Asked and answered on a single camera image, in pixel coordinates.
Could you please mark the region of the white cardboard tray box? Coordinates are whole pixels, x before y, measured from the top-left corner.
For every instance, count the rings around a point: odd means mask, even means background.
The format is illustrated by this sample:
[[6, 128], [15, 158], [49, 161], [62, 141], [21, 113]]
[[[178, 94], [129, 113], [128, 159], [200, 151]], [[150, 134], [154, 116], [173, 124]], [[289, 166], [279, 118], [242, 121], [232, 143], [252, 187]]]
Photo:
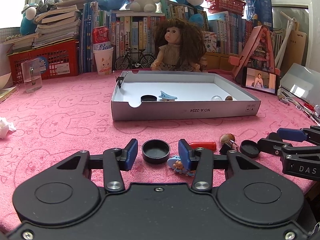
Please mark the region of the white cardboard tray box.
[[[243, 88], [217, 74], [200, 72], [138, 71], [116, 85], [111, 100], [114, 121], [206, 119], [256, 115], [261, 101]], [[162, 101], [161, 90], [176, 96]], [[156, 102], [141, 102], [154, 95]], [[212, 101], [218, 95], [222, 101]], [[231, 95], [233, 101], [225, 101]]]

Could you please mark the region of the black round cap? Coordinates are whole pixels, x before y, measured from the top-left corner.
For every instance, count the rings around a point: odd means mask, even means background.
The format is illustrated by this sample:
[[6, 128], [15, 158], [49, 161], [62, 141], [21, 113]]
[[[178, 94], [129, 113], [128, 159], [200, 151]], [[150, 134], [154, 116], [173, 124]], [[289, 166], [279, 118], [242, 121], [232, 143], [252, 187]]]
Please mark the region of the black round cap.
[[141, 102], [156, 102], [157, 101], [157, 97], [154, 95], [143, 95], [140, 98]]

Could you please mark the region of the blue plush on left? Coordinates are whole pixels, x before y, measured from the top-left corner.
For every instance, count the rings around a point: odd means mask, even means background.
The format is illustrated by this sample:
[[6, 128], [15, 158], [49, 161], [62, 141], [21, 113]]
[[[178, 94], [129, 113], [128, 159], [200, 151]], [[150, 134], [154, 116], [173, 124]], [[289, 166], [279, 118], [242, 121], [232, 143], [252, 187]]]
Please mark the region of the blue plush on left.
[[29, 35], [35, 33], [35, 29], [37, 28], [37, 24], [34, 23], [34, 18], [37, 13], [38, 4], [31, 3], [26, 4], [22, 10], [22, 22], [20, 26], [20, 34], [21, 35]]

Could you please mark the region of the blue bear hair clip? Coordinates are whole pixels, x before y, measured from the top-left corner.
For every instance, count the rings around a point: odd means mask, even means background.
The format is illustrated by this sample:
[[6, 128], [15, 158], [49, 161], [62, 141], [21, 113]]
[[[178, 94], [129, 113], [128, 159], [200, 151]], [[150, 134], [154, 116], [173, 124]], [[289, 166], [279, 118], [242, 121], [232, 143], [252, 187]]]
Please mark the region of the blue bear hair clip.
[[174, 170], [176, 173], [184, 174], [185, 176], [193, 177], [195, 176], [195, 171], [186, 169], [179, 156], [173, 156], [167, 160], [167, 165]]

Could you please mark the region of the red plastic crate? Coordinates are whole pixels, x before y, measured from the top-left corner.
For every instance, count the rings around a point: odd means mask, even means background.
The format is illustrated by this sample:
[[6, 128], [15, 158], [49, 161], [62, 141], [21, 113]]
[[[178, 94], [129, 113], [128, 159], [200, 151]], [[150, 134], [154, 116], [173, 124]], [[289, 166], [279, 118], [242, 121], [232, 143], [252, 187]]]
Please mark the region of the red plastic crate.
[[21, 63], [39, 58], [41, 60], [41, 76], [44, 80], [58, 77], [77, 76], [79, 41], [66, 40], [48, 46], [35, 48], [8, 56], [12, 79], [15, 83], [23, 82]]

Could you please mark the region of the black round lid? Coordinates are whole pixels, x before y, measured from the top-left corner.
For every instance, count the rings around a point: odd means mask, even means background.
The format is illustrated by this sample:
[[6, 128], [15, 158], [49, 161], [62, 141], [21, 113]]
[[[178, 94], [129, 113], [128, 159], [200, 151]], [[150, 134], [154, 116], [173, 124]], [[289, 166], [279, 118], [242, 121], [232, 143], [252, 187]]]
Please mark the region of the black round lid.
[[167, 142], [159, 139], [152, 139], [142, 145], [143, 159], [150, 164], [162, 164], [169, 159], [170, 146]]

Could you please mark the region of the black binder clip on tray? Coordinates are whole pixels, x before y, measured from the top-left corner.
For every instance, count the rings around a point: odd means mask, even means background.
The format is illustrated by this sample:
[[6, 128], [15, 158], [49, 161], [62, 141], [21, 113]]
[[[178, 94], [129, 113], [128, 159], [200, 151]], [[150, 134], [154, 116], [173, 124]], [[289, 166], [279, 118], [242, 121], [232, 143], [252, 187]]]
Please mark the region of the black binder clip on tray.
[[128, 73], [128, 71], [113, 71], [114, 77], [116, 78], [116, 85], [119, 87], [119, 89], [121, 89], [121, 85]]

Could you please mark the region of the pink bunny table cloth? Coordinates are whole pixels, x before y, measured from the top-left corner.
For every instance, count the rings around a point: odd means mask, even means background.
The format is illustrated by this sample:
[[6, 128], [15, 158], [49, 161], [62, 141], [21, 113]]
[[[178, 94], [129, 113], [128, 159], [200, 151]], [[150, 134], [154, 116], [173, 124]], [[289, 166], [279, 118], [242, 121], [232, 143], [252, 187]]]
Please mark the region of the pink bunny table cloth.
[[1, 230], [19, 224], [12, 205], [15, 188], [28, 178], [78, 152], [101, 154], [124, 147], [135, 138], [140, 144], [150, 139], [166, 141], [171, 155], [178, 141], [219, 142], [232, 133], [237, 142], [257, 141], [279, 128], [305, 128], [312, 121], [277, 97], [254, 92], [261, 105], [257, 115], [219, 119], [115, 122], [111, 98], [114, 75], [87, 73], [45, 80], [40, 90], [26, 93], [20, 85], [1, 103], [1, 117], [16, 131], [1, 140]]

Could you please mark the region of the brown-haired doll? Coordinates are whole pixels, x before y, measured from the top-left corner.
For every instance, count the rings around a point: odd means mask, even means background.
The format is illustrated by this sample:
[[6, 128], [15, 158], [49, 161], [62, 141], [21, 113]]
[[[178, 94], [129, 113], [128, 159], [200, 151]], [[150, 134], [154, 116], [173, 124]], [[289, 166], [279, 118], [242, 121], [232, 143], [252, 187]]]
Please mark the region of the brown-haired doll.
[[175, 18], [164, 20], [154, 32], [157, 57], [151, 64], [155, 71], [200, 72], [205, 55], [202, 30], [194, 23]]

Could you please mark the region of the acorn keychain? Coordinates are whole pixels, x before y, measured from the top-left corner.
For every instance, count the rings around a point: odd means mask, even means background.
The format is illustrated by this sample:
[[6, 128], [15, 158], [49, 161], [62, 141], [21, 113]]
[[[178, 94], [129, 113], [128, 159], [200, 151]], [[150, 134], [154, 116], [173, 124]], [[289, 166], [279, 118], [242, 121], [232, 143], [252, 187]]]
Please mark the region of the acorn keychain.
[[219, 150], [221, 155], [226, 155], [230, 150], [239, 150], [239, 146], [235, 142], [235, 136], [232, 133], [227, 133], [220, 138], [221, 148]]

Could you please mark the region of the red pen cap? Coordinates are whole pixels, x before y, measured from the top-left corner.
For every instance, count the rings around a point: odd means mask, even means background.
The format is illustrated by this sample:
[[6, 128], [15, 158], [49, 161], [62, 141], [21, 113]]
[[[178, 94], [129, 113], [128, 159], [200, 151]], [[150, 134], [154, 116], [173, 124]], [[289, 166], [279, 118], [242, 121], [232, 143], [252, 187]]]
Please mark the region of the red pen cap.
[[214, 141], [209, 141], [209, 142], [190, 142], [189, 145], [193, 149], [201, 147], [201, 148], [206, 148], [208, 150], [211, 150], [213, 152], [216, 151], [216, 142], [214, 142]]

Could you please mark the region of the stack of books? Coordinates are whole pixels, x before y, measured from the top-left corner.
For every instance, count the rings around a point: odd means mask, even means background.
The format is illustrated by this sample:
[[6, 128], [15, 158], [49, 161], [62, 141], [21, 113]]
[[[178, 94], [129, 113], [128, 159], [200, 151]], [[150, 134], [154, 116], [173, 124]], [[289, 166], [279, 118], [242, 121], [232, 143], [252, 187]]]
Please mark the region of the stack of books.
[[82, 11], [85, 3], [97, 0], [39, 1], [34, 23], [35, 33], [8, 36], [4, 44], [11, 45], [13, 53], [39, 48], [56, 42], [79, 38]]

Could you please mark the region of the row of upright books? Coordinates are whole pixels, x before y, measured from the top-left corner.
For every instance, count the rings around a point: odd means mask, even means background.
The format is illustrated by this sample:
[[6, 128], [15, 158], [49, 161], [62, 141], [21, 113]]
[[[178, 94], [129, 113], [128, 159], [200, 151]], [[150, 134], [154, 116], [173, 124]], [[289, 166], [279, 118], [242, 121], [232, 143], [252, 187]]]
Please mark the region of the row of upright books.
[[[86, 29], [87, 19], [90, 18], [91, 5], [95, 4], [101, 10], [117, 12], [126, 0], [93, 0], [84, 6], [80, 33], [80, 59], [79, 71], [81, 73], [91, 71], [93, 63], [93, 35]], [[201, 30], [198, 23], [202, 21], [201, 15], [193, 15], [188, 21], [180, 18], [169, 18], [161, 20], [154, 29], [154, 45], [157, 59], [153, 60], [150, 68], [164, 70], [192, 70], [201, 68], [201, 59], [206, 52], [204, 45], [205, 32]], [[273, 54], [270, 31], [266, 26], [253, 28], [249, 40], [242, 53], [238, 56], [231, 55], [228, 62], [233, 65], [233, 74], [247, 66], [249, 62], [262, 62], [263, 70], [278, 74], [281, 62], [285, 55], [287, 39], [278, 51]]]

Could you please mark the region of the smartphone playing video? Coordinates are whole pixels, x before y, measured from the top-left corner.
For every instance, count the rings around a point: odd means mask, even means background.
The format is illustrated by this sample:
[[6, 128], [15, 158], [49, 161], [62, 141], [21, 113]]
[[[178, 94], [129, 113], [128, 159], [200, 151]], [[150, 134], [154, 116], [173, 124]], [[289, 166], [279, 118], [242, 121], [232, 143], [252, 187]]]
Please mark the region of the smartphone playing video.
[[245, 67], [242, 74], [242, 87], [276, 95], [280, 77], [276, 74]]

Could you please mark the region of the crumpled white tissue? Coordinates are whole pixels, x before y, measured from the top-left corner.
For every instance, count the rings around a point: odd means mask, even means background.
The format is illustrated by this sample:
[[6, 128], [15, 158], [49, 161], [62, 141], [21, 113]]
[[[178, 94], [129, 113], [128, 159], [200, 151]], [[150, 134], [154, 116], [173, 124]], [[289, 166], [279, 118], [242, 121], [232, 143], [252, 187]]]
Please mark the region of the crumpled white tissue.
[[16, 127], [12, 122], [8, 122], [6, 118], [0, 118], [0, 138], [4, 139], [8, 133], [16, 132]]

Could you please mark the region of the clear glass cup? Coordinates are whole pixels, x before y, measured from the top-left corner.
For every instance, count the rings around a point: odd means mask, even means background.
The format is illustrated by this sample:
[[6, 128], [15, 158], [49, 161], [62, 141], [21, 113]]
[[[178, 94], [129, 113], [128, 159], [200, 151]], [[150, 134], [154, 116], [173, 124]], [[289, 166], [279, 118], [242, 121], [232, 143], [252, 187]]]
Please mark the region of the clear glass cup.
[[26, 93], [32, 93], [42, 88], [41, 61], [39, 58], [21, 63], [23, 82]]

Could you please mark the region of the clear plastic dome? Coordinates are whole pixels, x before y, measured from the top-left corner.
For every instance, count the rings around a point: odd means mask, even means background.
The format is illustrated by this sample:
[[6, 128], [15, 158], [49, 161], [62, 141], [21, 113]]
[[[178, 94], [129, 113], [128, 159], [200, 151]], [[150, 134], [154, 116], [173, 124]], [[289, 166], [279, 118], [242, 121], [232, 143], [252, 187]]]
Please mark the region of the clear plastic dome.
[[222, 101], [222, 98], [218, 95], [215, 95], [211, 98], [212, 101]]

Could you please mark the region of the clear plastic folder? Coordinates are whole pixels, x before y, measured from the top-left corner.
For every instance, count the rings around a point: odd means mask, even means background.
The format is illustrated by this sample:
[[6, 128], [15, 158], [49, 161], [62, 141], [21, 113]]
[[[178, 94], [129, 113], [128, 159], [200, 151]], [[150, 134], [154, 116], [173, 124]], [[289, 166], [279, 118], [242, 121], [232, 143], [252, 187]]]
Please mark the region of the clear plastic folder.
[[281, 78], [280, 85], [311, 105], [319, 105], [319, 72], [293, 63]]

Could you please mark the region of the pink triangular dollhouse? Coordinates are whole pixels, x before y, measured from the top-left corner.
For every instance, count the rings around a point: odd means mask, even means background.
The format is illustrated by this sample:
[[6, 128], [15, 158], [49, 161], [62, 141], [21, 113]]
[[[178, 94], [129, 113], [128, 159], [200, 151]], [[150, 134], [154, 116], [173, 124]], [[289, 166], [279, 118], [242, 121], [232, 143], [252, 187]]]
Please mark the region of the pink triangular dollhouse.
[[230, 56], [228, 62], [233, 66], [232, 77], [237, 83], [242, 82], [245, 67], [280, 76], [274, 65], [270, 30], [265, 25], [254, 27], [241, 54]]

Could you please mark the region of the red plastic basket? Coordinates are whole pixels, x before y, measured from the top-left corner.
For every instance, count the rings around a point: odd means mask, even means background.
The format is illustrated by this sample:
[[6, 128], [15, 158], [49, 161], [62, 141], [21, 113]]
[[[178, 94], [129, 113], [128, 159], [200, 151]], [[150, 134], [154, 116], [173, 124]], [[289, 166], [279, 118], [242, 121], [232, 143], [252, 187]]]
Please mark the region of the red plastic basket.
[[244, 15], [246, 3], [242, 0], [205, 0], [208, 5], [208, 11], [213, 13], [231, 12], [237, 15]]

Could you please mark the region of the miniature black bicycle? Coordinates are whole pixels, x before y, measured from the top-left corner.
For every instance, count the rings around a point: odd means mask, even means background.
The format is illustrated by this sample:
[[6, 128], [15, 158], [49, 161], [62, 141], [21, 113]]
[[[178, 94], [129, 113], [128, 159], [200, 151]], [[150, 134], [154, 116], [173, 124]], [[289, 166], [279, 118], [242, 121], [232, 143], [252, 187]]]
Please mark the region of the miniature black bicycle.
[[124, 56], [116, 59], [114, 67], [115, 70], [127, 69], [149, 69], [151, 64], [155, 61], [155, 57], [150, 53], [145, 53], [144, 49], [125, 49]]

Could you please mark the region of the brown acorn nut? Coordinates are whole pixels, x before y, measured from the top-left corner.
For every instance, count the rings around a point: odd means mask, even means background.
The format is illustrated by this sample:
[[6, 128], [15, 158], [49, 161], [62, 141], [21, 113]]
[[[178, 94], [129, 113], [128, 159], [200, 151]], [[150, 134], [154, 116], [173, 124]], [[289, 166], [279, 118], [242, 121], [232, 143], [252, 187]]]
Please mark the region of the brown acorn nut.
[[229, 95], [225, 98], [225, 101], [233, 101], [233, 97], [231, 95]]

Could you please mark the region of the red Budweiser can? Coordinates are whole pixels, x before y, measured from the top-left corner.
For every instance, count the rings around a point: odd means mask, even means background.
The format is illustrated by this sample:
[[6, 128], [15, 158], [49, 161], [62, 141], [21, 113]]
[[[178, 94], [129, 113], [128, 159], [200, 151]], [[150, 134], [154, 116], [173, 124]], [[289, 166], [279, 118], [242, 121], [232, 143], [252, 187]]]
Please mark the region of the red Budweiser can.
[[96, 27], [92, 31], [93, 50], [106, 50], [111, 48], [109, 29], [107, 26]]

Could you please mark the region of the white cat paper cup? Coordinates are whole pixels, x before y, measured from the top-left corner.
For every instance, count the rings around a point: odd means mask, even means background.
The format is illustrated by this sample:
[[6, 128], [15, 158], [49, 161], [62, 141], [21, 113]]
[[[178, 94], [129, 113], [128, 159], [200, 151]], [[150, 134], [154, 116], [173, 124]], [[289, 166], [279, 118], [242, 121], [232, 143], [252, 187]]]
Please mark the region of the white cat paper cup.
[[113, 48], [105, 50], [94, 50], [94, 59], [99, 75], [109, 75], [112, 73]]

